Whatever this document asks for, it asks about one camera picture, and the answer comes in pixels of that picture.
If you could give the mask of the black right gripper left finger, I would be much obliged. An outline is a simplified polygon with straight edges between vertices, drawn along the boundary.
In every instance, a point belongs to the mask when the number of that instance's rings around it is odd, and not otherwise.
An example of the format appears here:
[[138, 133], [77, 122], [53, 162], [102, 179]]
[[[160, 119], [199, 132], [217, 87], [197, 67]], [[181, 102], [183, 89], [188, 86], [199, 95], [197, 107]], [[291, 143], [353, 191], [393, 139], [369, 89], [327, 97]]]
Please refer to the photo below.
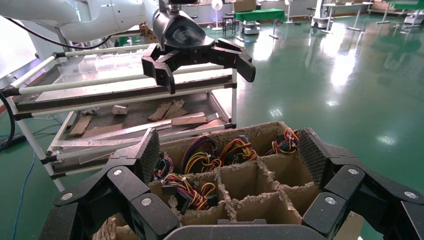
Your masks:
[[90, 240], [115, 214], [138, 239], [164, 239], [179, 219], [149, 188], [159, 157], [159, 135], [150, 128], [137, 144], [118, 149], [99, 172], [54, 198], [40, 239]]

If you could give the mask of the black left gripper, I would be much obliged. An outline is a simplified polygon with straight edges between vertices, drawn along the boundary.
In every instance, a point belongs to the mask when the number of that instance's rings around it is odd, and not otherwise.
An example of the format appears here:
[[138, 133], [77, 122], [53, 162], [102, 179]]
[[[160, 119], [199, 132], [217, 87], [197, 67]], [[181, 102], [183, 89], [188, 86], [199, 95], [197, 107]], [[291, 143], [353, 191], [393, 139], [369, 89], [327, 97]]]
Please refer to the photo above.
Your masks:
[[151, 43], [141, 58], [143, 74], [158, 86], [176, 93], [173, 72], [182, 66], [213, 63], [235, 69], [245, 81], [253, 83], [256, 67], [247, 49], [227, 39], [214, 41], [182, 10], [159, 11], [153, 19], [153, 32], [159, 41]]

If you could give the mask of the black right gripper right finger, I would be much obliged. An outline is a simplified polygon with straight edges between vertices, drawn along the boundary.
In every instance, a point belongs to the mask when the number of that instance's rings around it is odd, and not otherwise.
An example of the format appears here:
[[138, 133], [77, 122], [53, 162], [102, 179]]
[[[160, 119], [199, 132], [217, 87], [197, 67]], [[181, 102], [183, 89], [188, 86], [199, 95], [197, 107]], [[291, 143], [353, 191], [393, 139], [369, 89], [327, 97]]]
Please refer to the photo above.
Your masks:
[[319, 194], [302, 225], [334, 238], [350, 213], [364, 218], [385, 240], [424, 237], [424, 197], [368, 169], [350, 150], [323, 142], [309, 127], [298, 137], [298, 157]]

